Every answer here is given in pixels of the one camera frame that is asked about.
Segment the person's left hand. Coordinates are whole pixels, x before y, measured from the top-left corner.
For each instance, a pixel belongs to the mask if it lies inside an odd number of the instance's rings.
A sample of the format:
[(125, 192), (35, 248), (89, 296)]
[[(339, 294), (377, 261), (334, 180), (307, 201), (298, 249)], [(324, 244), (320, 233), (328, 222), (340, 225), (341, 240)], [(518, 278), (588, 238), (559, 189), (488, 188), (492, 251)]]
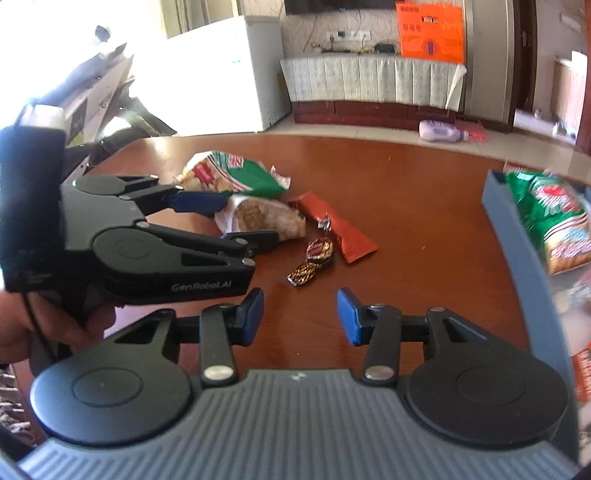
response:
[[(60, 307), (37, 293), (28, 296), (32, 312), (43, 335), (50, 341), (67, 345), (73, 352), (98, 343), (116, 320), (115, 304), (103, 303), (94, 308), (81, 327)], [(24, 300), (17, 293), (1, 291), (1, 362), (13, 364), (27, 360), (31, 352), (34, 325)]]

